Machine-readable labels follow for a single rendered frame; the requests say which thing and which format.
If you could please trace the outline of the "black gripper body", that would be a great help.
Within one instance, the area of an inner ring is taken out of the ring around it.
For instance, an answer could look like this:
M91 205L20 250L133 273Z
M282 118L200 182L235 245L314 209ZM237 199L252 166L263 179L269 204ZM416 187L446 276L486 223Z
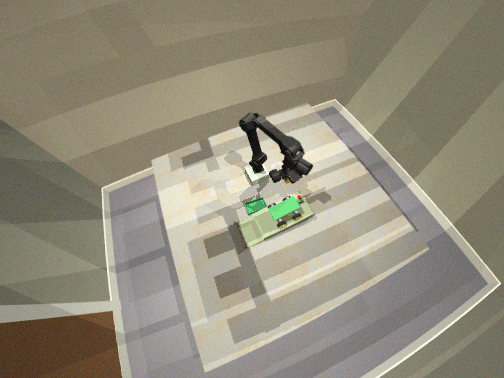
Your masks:
M292 167L288 167L288 166L286 166L286 165L284 164L284 160L282 160L282 162L283 162L283 165L282 165L282 168L283 168L283 169L281 169L281 170L279 170L279 171L277 171L277 169L274 169L274 170L272 170L272 171L269 171L269 175L270 175L270 177L271 177L271 179L272 179L272 181L273 181L274 183L279 182L282 178L285 178L284 173L285 173L285 171L286 171L286 170L291 170L291 169L294 169L294 167L295 167L295 166L292 166ZM280 176L280 175L281 175L281 176ZM281 178L281 177L282 177L282 178Z

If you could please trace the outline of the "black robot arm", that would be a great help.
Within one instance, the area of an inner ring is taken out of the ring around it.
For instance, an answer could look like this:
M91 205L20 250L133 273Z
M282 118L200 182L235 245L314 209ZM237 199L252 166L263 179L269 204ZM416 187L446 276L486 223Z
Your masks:
M303 175L306 176L312 169L313 164L302 158L305 152L300 142L293 137L286 136L270 123L264 115L249 112L240 119L239 126L248 136L253 152L252 160L249 164L255 174L264 171L262 164L268 159L267 154L261 150L256 132L257 128L271 137L279 145L281 153L285 155L284 164L288 167L295 166L294 169L286 170L284 173L285 177L288 177L292 184L299 181Z

